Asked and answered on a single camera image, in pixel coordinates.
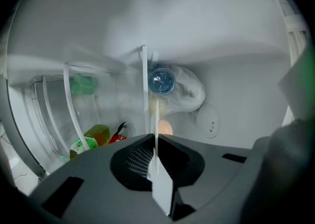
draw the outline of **white plastic bag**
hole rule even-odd
[[[192,112],[203,103],[206,92],[197,76],[184,67],[167,66],[175,75],[175,87],[167,95],[155,96],[152,101],[160,100],[160,114],[168,115],[176,112]]]

